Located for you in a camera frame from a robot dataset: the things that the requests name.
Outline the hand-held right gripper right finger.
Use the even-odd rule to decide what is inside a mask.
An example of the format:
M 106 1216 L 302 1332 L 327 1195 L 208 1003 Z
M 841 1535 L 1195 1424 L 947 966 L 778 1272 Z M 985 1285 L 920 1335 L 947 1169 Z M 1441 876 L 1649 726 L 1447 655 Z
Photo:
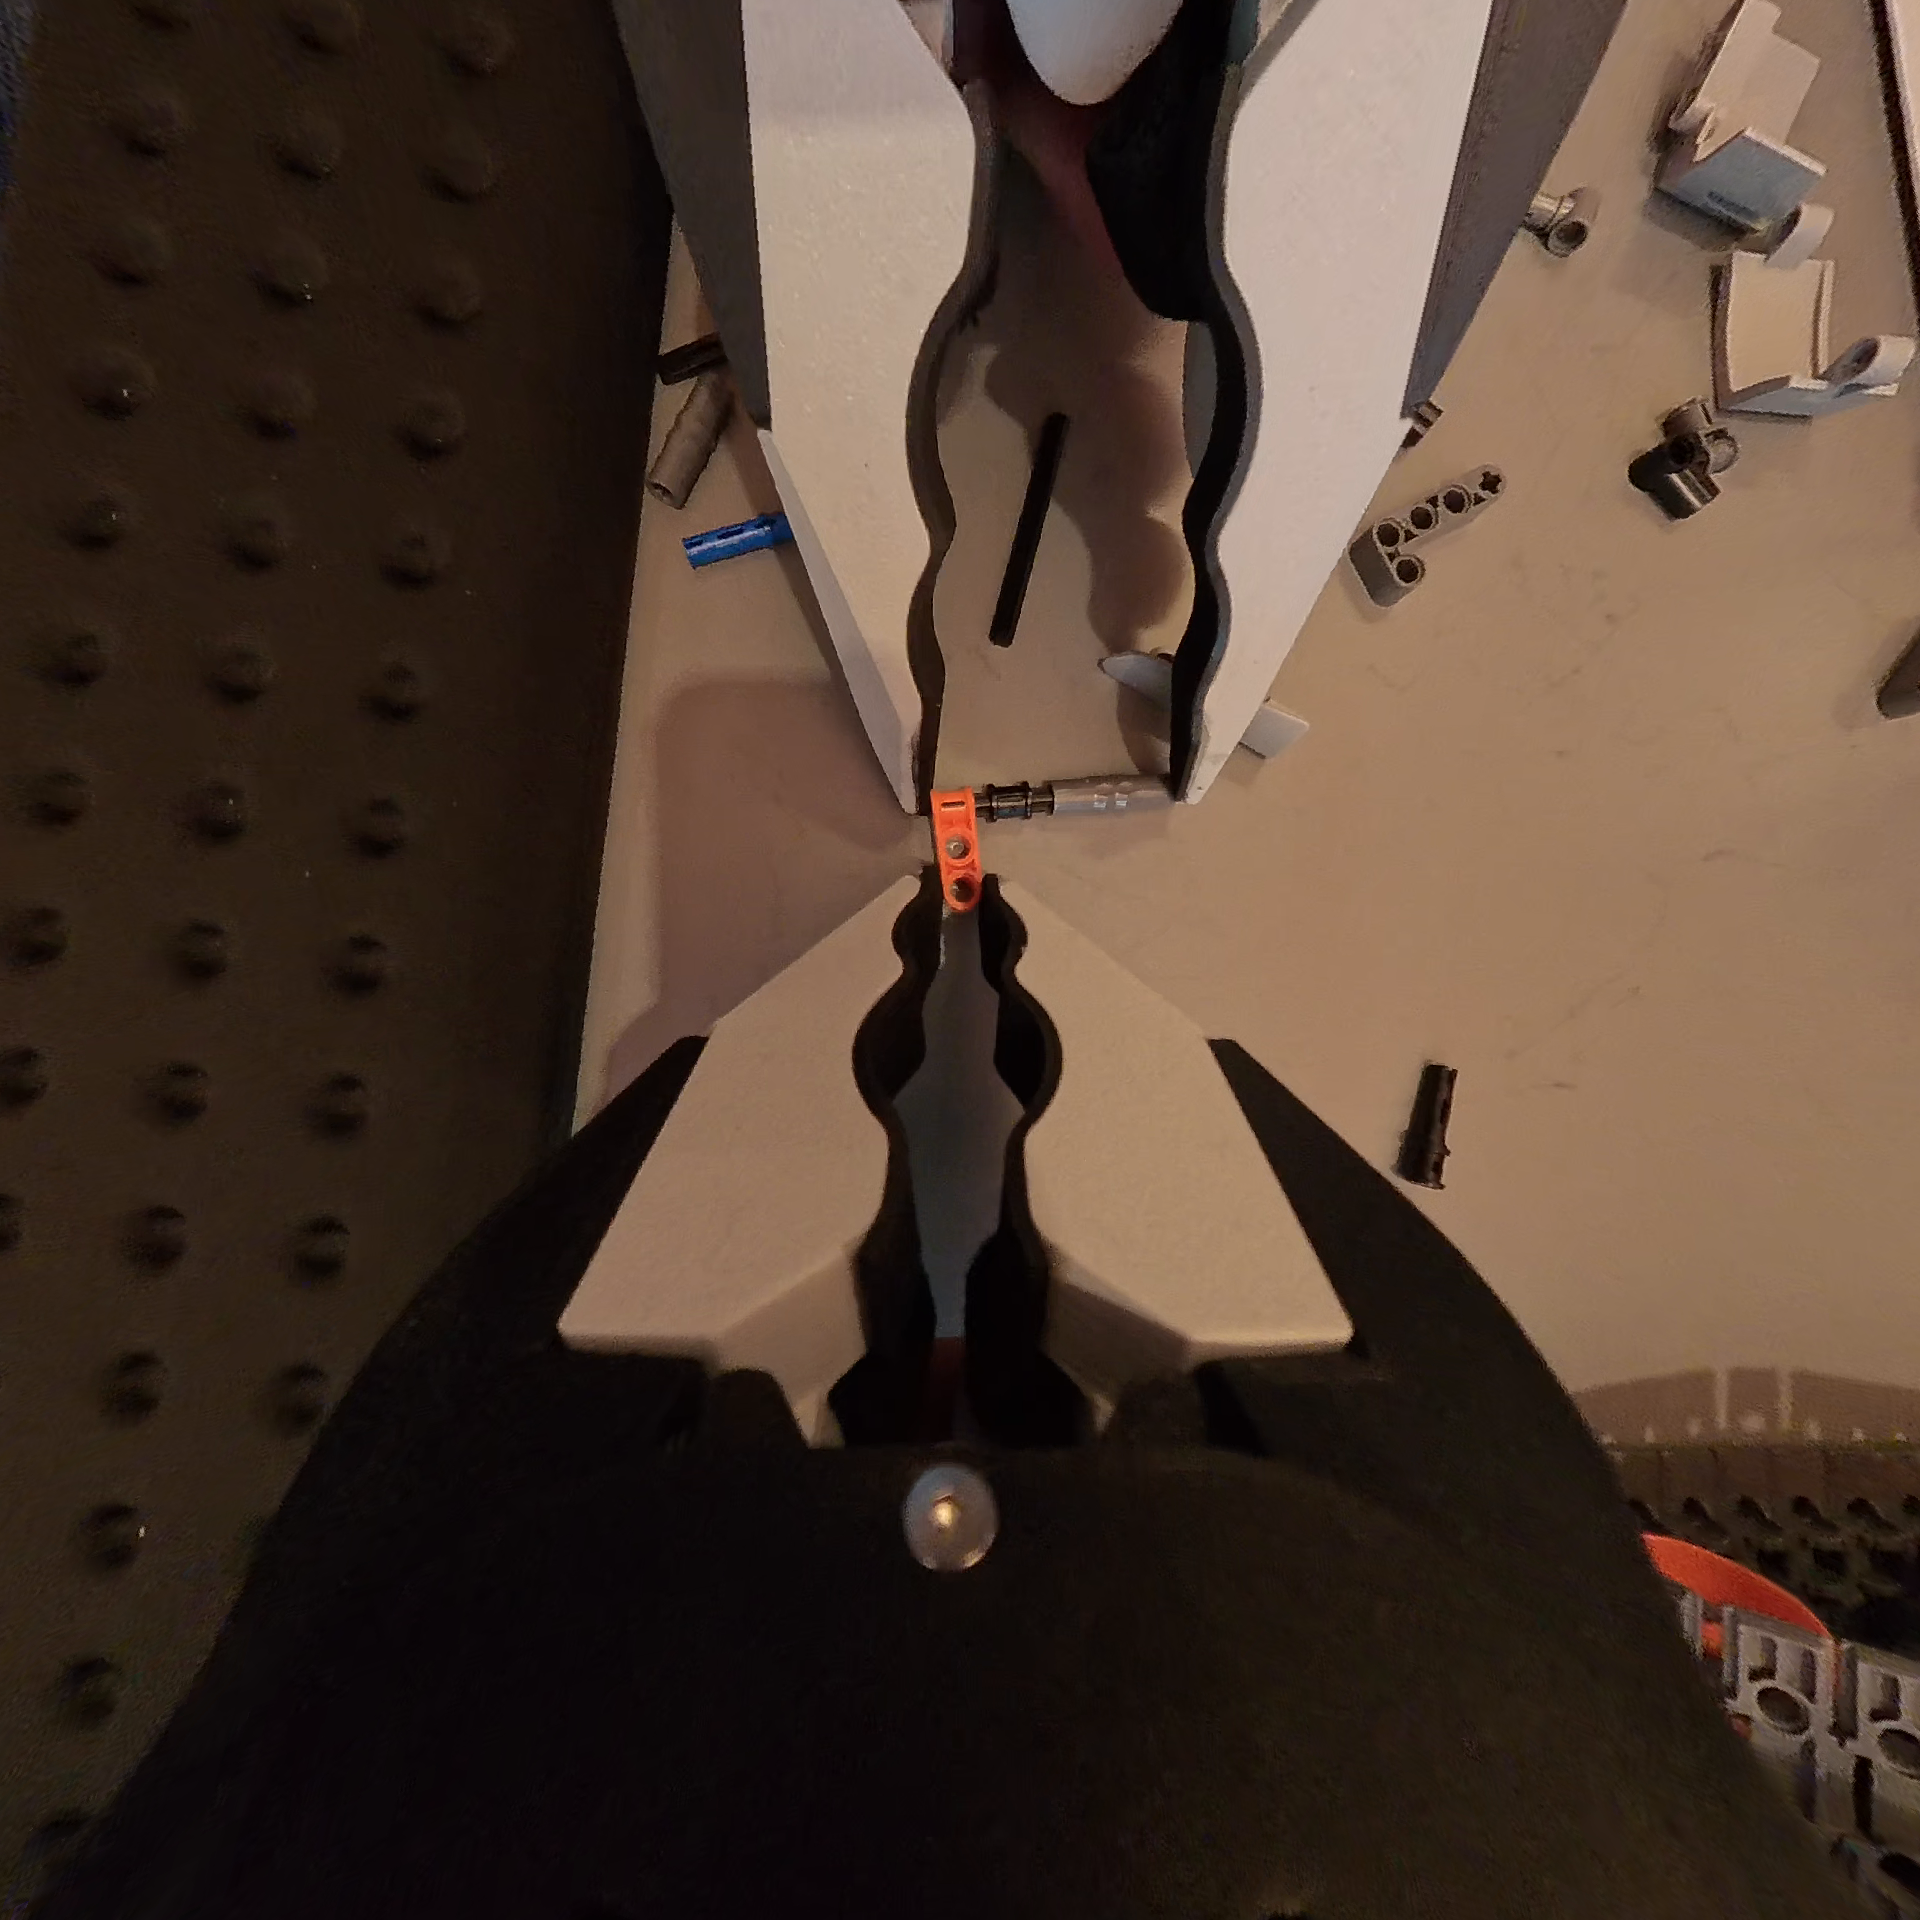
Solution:
M 1018 881 L 976 909 L 1016 1102 L 967 1271 L 967 1397 L 1072 1446 L 1139 1384 L 1342 1352 L 1353 1320 L 1202 1028 Z

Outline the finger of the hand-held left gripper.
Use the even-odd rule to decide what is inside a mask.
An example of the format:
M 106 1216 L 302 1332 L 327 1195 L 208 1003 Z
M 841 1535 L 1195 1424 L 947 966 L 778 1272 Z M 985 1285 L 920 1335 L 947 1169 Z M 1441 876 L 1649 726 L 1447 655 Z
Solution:
M 1174 797 L 1200 801 L 1434 396 L 1622 5 L 1233 5 L 1208 149 L 1215 404 L 1184 502 Z
M 642 121 L 860 724 L 937 771 L 948 348 L 991 276 L 994 133 L 948 5 L 616 1 Z

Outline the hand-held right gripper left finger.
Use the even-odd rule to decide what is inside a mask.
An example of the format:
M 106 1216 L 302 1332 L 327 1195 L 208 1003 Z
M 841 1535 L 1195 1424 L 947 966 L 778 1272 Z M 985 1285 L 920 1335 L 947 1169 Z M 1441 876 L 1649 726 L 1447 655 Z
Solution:
M 721 1016 L 560 1336 L 763 1373 L 816 1446 L 900 1424 L 934 1303 L 899 1100 L 937 972 L 939 887 L 899 879 Z

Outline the orange two-hole beam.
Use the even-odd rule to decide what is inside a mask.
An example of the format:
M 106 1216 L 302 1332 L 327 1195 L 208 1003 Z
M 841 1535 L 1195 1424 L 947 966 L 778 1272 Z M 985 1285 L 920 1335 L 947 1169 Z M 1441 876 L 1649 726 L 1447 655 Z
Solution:
M 978 806 L 972 785 L 928 796 L 928 831 L 939 876 L 945 911 L 964 916 L 978 907 L 985 870 L 978 849 Z

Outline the person's left hand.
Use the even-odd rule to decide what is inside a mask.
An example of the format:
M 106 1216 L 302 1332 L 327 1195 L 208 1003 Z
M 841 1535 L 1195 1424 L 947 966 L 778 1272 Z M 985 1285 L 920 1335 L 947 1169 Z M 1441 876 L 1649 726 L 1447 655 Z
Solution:
M 1088 179 L 1088 143 L 1104 113 L 1052 92 L 1023 48 L 1003 1 L 951 6 L 951 73 L 958 84 L 980 81 L 998 128 L 1026 161 L 1057 225 L 1075 240 L 1092 272 L 1126 284 L 1126 267 Z

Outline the grey angled liftarm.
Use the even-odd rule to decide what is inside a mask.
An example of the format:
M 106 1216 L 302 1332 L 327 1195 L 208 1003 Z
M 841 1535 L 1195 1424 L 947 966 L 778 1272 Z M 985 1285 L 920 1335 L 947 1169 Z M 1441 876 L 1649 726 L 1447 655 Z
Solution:
M 1394 608 L 1427 576 L 1427 548 L 1486 515 L 1506 488 L 1504 470 L 1476 464 L 1415 497 L 1399 511 L 1366 524 L 1348 547 L 1348 564 L 1377 608 Z

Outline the black axle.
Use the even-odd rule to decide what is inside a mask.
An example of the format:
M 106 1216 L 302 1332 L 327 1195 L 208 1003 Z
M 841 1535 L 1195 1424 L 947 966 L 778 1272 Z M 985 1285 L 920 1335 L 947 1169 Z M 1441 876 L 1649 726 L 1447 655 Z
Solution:
M 991 645 L 1008 649 L 1019 629 L 1024 598 L 1039 561 L 1049 502 L 1058 481 L 1065 443 L 1070 433 L 1067 414 L 1048 414 L 1033 447 L 1011 551 L 999 577 L 991 621 Z

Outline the black connector with grey pin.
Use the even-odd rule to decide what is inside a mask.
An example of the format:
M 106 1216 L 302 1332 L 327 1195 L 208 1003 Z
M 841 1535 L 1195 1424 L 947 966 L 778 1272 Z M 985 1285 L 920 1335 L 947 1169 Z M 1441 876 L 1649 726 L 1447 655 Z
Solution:
M 1688 520 L 1722 493 L 1722 476 L 1740 462 L 1736 429 L 1704 397 L 1683 400 L 1663 417 L 1663 437 L 1625 468 L 1628 485 L 1670 520 Z

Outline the grey block panel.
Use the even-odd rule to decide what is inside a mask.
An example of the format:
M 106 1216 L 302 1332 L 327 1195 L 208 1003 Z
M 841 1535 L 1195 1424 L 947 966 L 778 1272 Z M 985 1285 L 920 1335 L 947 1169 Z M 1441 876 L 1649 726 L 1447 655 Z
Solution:
M 1827 165 L 1792 141 L 1819 59 L 1780 17 L 1743 1 L 1720 22 L 1664 121 L 1654 191 L 1787 272 L 1818 254 L 1833 209 L 1818 203 Z

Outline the grey curved panel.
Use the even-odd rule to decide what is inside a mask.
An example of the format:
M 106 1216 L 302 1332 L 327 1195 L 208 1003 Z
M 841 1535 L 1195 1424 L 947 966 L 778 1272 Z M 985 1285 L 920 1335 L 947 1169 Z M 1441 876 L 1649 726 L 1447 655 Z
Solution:
M 1723 416 L 1818 421 L 1897 397 L 1916 337 L 1867 333 L 1833 348 L 1833 278 L 1827 259 L 1779 267 L 1736 252 L 1718 267 L 1712 376 Z

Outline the black studded mat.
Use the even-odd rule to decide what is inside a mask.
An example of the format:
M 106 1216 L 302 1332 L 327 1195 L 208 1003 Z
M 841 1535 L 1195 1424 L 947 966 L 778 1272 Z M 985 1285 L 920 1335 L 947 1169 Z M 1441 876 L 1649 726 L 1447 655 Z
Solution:
M 610 5 L 38 5 L 4 206 L 4 1915 L 558 1139 L 666 199 Z

